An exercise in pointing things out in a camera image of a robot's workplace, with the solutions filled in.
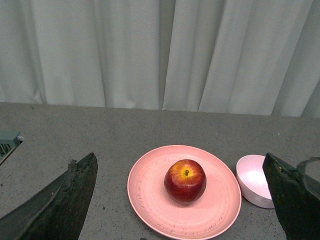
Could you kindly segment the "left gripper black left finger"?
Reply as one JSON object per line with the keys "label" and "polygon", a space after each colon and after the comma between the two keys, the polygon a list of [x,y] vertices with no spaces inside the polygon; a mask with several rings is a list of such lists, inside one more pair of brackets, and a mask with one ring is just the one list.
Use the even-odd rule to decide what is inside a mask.
{"label": "left gripper black left finger", "polygon": [[98,161],[89,153],[0,219],[2,240],[77,240],[95,189]]}

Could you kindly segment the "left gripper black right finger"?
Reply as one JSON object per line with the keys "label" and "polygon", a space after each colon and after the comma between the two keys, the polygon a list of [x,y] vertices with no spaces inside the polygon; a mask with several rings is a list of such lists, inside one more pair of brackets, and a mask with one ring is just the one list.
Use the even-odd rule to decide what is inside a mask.
{"label": "left gripper black right finger", "polygon": [[293,167],[269,152],[263,161],[275,212],[288,240],[320,238],[320,182],[306,174],[307,165],[319,161],[311,157]]}

